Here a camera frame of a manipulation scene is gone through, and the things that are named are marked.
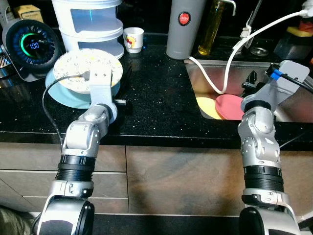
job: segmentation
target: stainless steel sink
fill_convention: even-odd
[[[199,60],[204,70],[209,75],[213,83],[221,90],[223,87],[224,70],[227,61],[218,60]],[[213,88],[208,84],[204,75],[197,65],[190,60],[185,60],[187,72],[195,92],[195,96],[206,96],[215,99],[219,96]],[[232,62],[228,78],[228,86],[226,94],[234,94],[240,96],[244,89],[241,84],[247,79],[248,75],[254,70],[257,73],[258,82],[266,82],[268,77],[264,72],[268,69],[270,63],[263,62]],[[313,79],[307,77],[306,84],[313,84]],[[211,118],[201,112],[205,118]],[[274,113],[277,121],[291,122],[313,122],[313,95],[303,88],[286,99],[279,105]]]

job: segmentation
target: black granite countertop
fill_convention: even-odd
[[[125,52],[120,59],[124,74],[117,98],[119,107],[102,144],[240,148],[238,121],[201,116],[183,61],[169,58],[166,47],[150,43],[139,54]],[[16,75],[0,80],[0,141],[58,143],[41,107],[44,79],[23,82]],[[64,133],[85,110],[72,109],[47,98],[47,107]],[[284,143],[310,128],[309,123],[275,123],[276,138]],[[313,150],[312,132],[285,149]]]

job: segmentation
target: digital display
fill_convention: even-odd
[[[49,42],[38,33],[27,33],[20,41],[22,51],[29,57],[41,59],[49,50]]]

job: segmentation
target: green light ring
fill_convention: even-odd
[[[30,35],[37,35],[37,34],[36,34],[36,33],[27,33],[27,34],[25,34],[25,35],[22,37],[22,39],[21,39],[20,46],[21,46],[21,48],[22,48],[22,51],[23,51],[26,55],[28,55],[29,57],[33,57],[33,58],[34,58],[34,56],[31,55],[31,54],[29,54],[29,53],[25,50],[25,48],[24,48],[24,40],[25,40],[26,37],[28,37],[28,36],[30,36]]]

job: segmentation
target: white cup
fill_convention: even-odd
[[[141,52],[143,46],[143,29],[138,27],[125,28],[123,33],[124,45],[129,53]]]

